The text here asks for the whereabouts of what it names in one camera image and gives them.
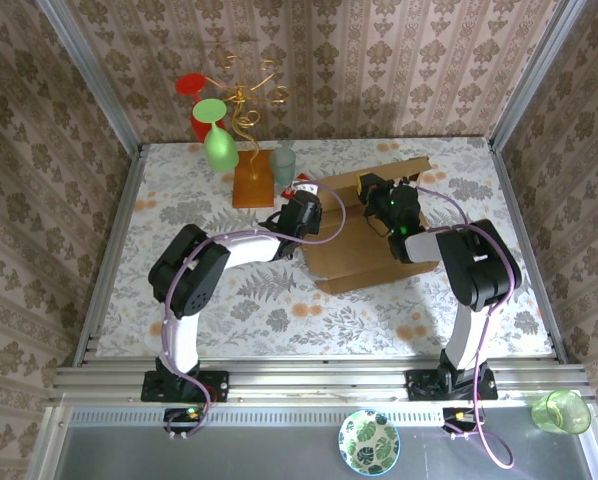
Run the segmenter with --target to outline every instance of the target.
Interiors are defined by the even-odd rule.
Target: aluminum frame
[[[557,388],[578,390],[589,400],[594,391],[582,365],[563,365],[551,358],[488,360],[501,399],[528,403]],[[385,358],[240,358],[205,359],[201,368],[230,372],[227,404],[248,406],[336,406],[407,402],[405,371],[436,368],[435,357]],[[144,373],[154,358],[96,357],[81,368],[60,368],[51,406],[133,406],[141,402]],[[468,405],[468,401],[434,402]],[[168,406],[171,404],[154,403]]]
[[[555,7],[555,13],[490,136],[496,151],[503,150],[585,5],[585,0],[561,0]]]
[[[140,401],[143,372],[152,368],[153,360],[96,357],[80,368],[59,369],[51,407],[46,411],[27,478],[54,478],[67,428],[71,419],[79,418],[73,416],[75,412],[94,408],[99,413],[109,412],[107,417],[118,421],[123,421],[121,415],[125,412],[131,422],[137,419],[141,423],[141,415],[147,410],[154,413],[165,407],[188,406]],[[527,406],[555,388],[580,392],[593,413],[592,427],[580,436],[580,441],[591,475],[597,480],[598,408],[583,366],[559,364],[550,358],[491,359],[489,363],[495,372],[500,400],[483,402],[485,408]],[[254,411],[293,411],[296,407],[328,414],[356,406],[376,406],[391,412],[408,412],[413,408],[434,412],[440,407],[470,405],[466,401],[407,401],[405,370],[433,368],[436,364],[434,357],[286,357],[211,359],[202,362],[202,368],[227,369],[231,373],[229,401],[214,407],[219,418],[223,417],[222,413],[239,416],[239,412],[249,415]],[[145,426],[154,428],[154,418],[152,420]],[[284,427],[283,424],[269,426]]]
[[[143,148],[137,154],[136,161],[130,164],[130,170],[123,193],[121,194],[121,199],[119,200],[117,214],[110,230],[110,237],[108,238],[106,251],[103,255],[101,267],[99,268],[99,275],[92,292],[88,312],[86,313],[81,336],[79,337],[79,343],[75,350],[72,363],[75,367],[81,365],[86,355],[91,335],[98,331],[106,316],[112,287],[114,286],[117,269],[121,260],[121,252],[123,251],[126,234],[128,233],[128,225],[130,225],[132,210],[137,199],[137,194],[139,193],[139,185],[141,185],[143,179],[143,170],[146,166],[149,151],[149,146]]]
[[[99,66],[88,41],[79,29],[66,2],[62,0],[39,0],[39,6],[46,14],[52,28],[57,32],[61,43],[66,47],[88,89],[92,92],[99,107],[117,134],[117,138],[131,158],[135,158],[141,143],[139,136],[130,123],[121,100],[108,82],[106,74]]]
[[[515,196],[514,189],[512,188],[508,171],[506,170],[503,157],[501,156],[501,151],[492,145],[490,148],[492,161],[495,165],[497,176],[499,177],[501,191],[503,192],[504,199],[508,205],[508,212],[510,213],[512,225],[515,229],[515,233],[517,234],[517,238],[519,239],[519,248],[521,249],[523,260],[526,263],[528,276],[530,277],[530,283],[532,283],[533,291],[535,292],[535,298],[537,299],[537,305],[539,307],[539,311],[541,312],[541,319],[548,330],[548,334],[550,335],[552,346],[555,349],[557,358],[562,363],[568,363],[568,354],[566,352],[563,337],[561,336],[559,325],[557,325],[557,320],[555,319],[552,307],[550,306],[550,300],[548,299],[546,286],[543,283],[543,278],[541,277],[541,272],[539,271],[537,259],[532,251],[530,237],[528,236],[526,225],[523,222],[521,210],[519,209],[519,204],[517,203],[517,198]]]

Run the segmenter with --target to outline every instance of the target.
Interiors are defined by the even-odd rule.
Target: patterned wallpaper
[[[192,139],[174,82],[234,82],[230,54],[249,84],[278,60],[291,88],[286,106],[263,104],[262,140],[487,135],[557,0],[67,3],[141,140],[173,142]]]
[[[566,346],[598,401],[598,0],[588,1],[504,159]]]
[[[0,479],[23,478],[128,166],[46,17],[0,0]]]

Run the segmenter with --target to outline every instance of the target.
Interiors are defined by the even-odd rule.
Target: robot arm
[[[313,193],[298,190],[281,211],[272,215],[261,225],[271,232],[294,238],[319,233],[321,204]],[[164,302],[170,284],[185,258],[207,239],[206,233],[196,225],[186,225],[174,238],[148,275],[154,297]],[[169,325],[166,335],[170,348],[170,360],[180,372],[193,371],[198,363],[197,326],[199,312],[212,298],[224,270],[253,262],[270,262],[292,255],[298,242],[266,235],[251,235],[222,239],[209,243],[179,281],[170,308],[176,320]],[[160,355],[161,366],[169,369],[164,353]]]
[[[374,174],[363,175],[359,178],[357,193],[361,203],[366,205],[364,215],[376,216],[389,229],[388,243],[393,256],[403,263],[443,261],[458,301],[454,329],[441,352],[440,365],[436,371],[410,377],[415,379],[412,386],[408,382],[410,398],[429,400],[469,395],[475,352],[488,315],[486,307],[500,301],[510,288],[504,261],[492,245],[473,230],[426,232],[419,221],[421,208],[417,190],[407,180],[395,185]],[[493,224],[479,220],[472,225],[501,247],[512,267],[513,288],[519,287],[522,278],[519,266]],[[487,377],[492,372],[487,365],[480,369],[480,374],[486,384],[490,383]]]

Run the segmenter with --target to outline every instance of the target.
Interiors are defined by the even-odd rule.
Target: gold wire stand
[[[246,61],[243,57],[237,55],[230,55],[225,58],[222,64],[222,68],[229,69],[235,66],[235,61],[239,60],[241,64],[241,78],[245,81],[246,78]],[[278,72],[280,67],[280,63],[276,60],[264,60],[259,64],[259,70],[262,70],[268,75],[264,78],[261,82],[254,86],[243,85],[241,83],[237,83],[232,87],[228,87],[226,85],[222,85],[221,83],[213,80],[210,77],[206,77],[213,85],[225,90],[228,96],[224,99],[225,102],[232,102],[235,104],[235,110],[232,114],[232,128],[240,137],[245,138],[248,140],[253,146],[253,153],[252,157],[250,157],[250,178],[253,180],[258,179],[257,169],[254,168],[254,160],[259,154],[259,142],[254,139],[252,135],[246,132],[247,129],[254,127],[259,120],[261,120],[261,114],[254,109],[248,110],[245,115],[242,115],[244,110],[244,104],[249,101],[253,101],[253,103],[259,101],[259,98],[254,97],[252,95],[257,89],[261,88],[263,85],[266,84],[269,80],[271,80]],[[272,103],[273,105],[282,105],[286,102],[286,99],[290,95],[289,89],[285,85],[278,85],[273,88],[267,94],[267,100]]]

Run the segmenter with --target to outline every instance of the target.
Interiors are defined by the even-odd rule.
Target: cardboard box
[[[347,215],[346,224],[337,238],[323,245],[302,246],[310,273],[323,278],[315,281],[319,289],[329,294],[344,293],[435,269],[437,262],[404,264],[395,260],[387,238],[381,238],[368,226],[363,216],[365,207],[357,197],[359,174],[375,173],[385,180],[408,177],[417,181],[422,172],[431,168],[428,157],[417,157],[319,180],[337,192],[346,205]],[[323,207],[321,229],[312,239],[331,236],[341,222],[341,208],[332,195],[320,190],[319,199]],[[386,231],[383,223],[375,218],[369,221],[379,232]],[[423,213],[421,223],[428,226]]]

